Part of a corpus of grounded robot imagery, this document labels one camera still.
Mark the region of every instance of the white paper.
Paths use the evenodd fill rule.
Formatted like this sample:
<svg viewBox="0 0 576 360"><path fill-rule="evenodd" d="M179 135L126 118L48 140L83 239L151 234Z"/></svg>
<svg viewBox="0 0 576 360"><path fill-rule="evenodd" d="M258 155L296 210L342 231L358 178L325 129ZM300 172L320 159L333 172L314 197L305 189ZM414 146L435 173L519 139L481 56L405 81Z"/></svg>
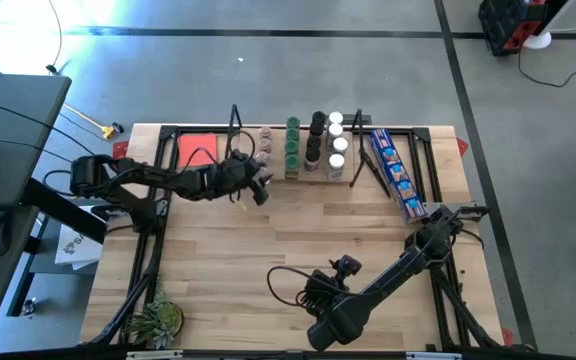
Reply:
<svg viewBox="0 0 576 360"><path fill-rule="evenodd" d="M82 262L72 263L72 269L77 271L84 266L88 266L88 265L94 264L94 263L96 263L96 261L82 261Z"/></svg>
<svg viewBox="0 0 576 360"><path fill-rule="evenodd" d="M55 264L97 261L101 257L102 248L98 242L61 225Z"/></svg>

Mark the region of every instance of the potted plant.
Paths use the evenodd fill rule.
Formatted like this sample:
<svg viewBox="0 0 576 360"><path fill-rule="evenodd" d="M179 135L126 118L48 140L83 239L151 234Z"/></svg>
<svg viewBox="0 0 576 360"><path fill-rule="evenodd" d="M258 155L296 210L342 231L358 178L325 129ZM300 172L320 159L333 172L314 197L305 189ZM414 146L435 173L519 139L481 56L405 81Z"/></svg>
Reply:
<svg viewBox="0 0 576 360"><path fill-rule="evenodd" d="M143 313L133 315L126 332L135 336L135 344L149 342L155 349L166 349L181 332L184 313L181 308L166 299L166 293L157 278L157 290L153 302L146 305Z"/></svg>

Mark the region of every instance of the wooden table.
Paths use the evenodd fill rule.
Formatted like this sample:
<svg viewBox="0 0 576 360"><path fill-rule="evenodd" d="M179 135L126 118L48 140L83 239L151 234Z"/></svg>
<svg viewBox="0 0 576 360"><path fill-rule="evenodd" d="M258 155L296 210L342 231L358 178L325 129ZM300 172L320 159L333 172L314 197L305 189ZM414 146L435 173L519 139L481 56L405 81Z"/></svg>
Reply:
<svg viewBox="0 0 576 360"><path fill-rule="evenodd" d="M128 156L152 164L160 126L136 124ZM470 201L453 127L432 126L430 133L444 201ZM224 138L219 136L220 153ZM406 140L393 139L412 175ZM426 164L423 151L419 153L421 164ZM422 168L427 176L425 166ZM144 186L128 188L146 196ZM192 203L173 196L160 276L171 301L186 314L175 348L311 350L306 330L315 318L270 295L268 269L285 264L310 273L315 268L328 269L329 259L348 254L363 263L359 274L347 281L351 291L360 291L398 258L403 240L413 231L412 226L403 224L398 206L384 196L368 169L353 189L292 182L271 182L267 189L270 199L262 207L254 204L249 191L242 193L245 212L227 197ZM117 220L109 227L119 225L122 223ZM467 226L477 231L474 225ZM137 237L130 230L122 230L106 238L82 341L97 335L125 300ZM462 234L454 254L464 300L490 336L502 342L481 245ZM293 299L306 279L278 271L273 273L272 282L281 296ZM457 341L454 312L447 299L445 302L451 334ZM430 275L423 272L372 312L359 339L331 349L422 350L429 343L439 346L440 341Z"/></svg>

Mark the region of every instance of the gray floor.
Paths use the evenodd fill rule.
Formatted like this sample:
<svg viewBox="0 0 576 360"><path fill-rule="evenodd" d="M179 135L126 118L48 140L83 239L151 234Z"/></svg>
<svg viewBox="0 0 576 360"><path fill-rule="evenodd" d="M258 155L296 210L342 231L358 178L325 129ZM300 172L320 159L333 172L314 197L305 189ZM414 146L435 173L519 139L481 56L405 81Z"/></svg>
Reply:
<svg viewBox="0 0 576 360"><path fill-rule="evenodd" d="M65 29L439 31L432 0L55 3ZM445 0L453 31L479 30L478 3ZM576 27L576 4L557 27ZM45 74L43 66L57 50L55 29L47 3L0 0L0 71ZM468 141L441 39L64 36L63 41L57 67L73 79L67 102L128 130L137 122L223 123L232 103L249 123L362 107L378 124L453 125ZM483 41L455 40L455 47L538 346L576 355L576 78L564 89L538 86L518 73L516 57L493 58ZM525 51L522 59L530 74L560 82L576 70L576 41ZM109 143L63 119L57 124L94 151L111 151ZM83 154L55 134L47 148L70 158ZM464 163L473 197L481 200L470 151ZM35 176L65 166L44 155ZM54 184L67 186L66 179L55 178ZM489 224L481 230L502 325L517 337ZM37 279L33 296L55 288L63 289L61 295L50 295L54 306L33 320L0 316L0 339L23 333L7 336L0 349L74 344L90 288L74 279ZM40 333L41 326L54 329Z"/></svg>

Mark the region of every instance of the blue box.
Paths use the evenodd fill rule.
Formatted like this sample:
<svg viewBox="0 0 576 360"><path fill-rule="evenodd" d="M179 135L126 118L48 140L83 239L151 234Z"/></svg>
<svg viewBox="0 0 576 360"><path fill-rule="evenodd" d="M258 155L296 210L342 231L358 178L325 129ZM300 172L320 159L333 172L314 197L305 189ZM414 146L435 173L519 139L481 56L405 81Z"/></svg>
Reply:
<svg viewBox="0 0 576 360"><path fill-rule="evenodd" d="M386 129L370 132L370 145L379 162L381 174L388 183L390 195L399 200L401 216L406 224L426 217L421 198L417 195L415 186L406 172L399 153Z"/></svg>

